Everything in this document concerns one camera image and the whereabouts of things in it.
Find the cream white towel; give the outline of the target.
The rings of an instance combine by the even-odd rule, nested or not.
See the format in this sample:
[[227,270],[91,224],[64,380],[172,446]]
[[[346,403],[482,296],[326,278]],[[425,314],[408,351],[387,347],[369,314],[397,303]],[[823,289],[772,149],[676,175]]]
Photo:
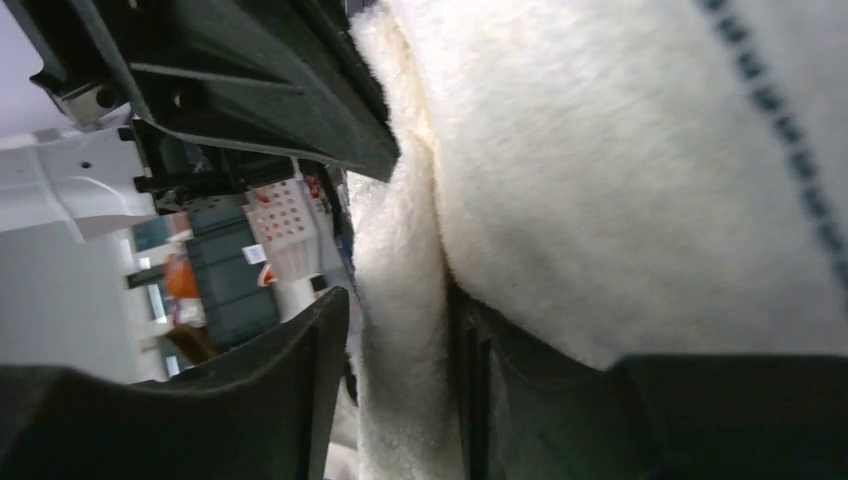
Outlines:
[[459,479],[448,285],[565,356],[847,351],[843,1],[378,1],[363,479]]

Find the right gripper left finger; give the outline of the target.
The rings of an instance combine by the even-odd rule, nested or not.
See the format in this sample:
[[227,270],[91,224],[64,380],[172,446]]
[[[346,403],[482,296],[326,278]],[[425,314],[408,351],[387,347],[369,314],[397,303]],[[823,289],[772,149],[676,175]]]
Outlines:
[[5,479],[319,479],[346,365],[349,298],[165,382],[1,370]]

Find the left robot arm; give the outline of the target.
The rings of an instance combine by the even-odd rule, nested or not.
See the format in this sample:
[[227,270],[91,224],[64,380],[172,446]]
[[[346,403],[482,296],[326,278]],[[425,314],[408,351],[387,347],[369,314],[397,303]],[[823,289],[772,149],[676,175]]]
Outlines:
[[71,123],[1,150],[1,227],[86,241],[237,208],[304,161],[385,180],[398,148],[351,35],[363,1],[6,1]]

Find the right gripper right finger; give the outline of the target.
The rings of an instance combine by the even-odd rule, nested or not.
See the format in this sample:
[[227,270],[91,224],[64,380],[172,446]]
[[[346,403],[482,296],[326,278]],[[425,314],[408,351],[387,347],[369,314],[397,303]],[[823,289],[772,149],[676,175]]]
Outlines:
[[468,479],[843,479],[847,361],[633,355],[596,371],[459,288],[453,382]]

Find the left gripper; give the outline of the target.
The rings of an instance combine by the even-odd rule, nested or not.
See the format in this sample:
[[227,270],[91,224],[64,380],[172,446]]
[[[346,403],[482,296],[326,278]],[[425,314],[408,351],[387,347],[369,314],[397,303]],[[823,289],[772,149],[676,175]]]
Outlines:
[[128,117],[118,134],[139,155],[131,193],[158,212],[246,204],[292,177],[291,159],[269,154],[378,180],[397,161],[350,32],[361,1],[77,1],[82,22],[68,1],[4,5],[43,62],[32,82],[78,128],[129,101],[148,122]]

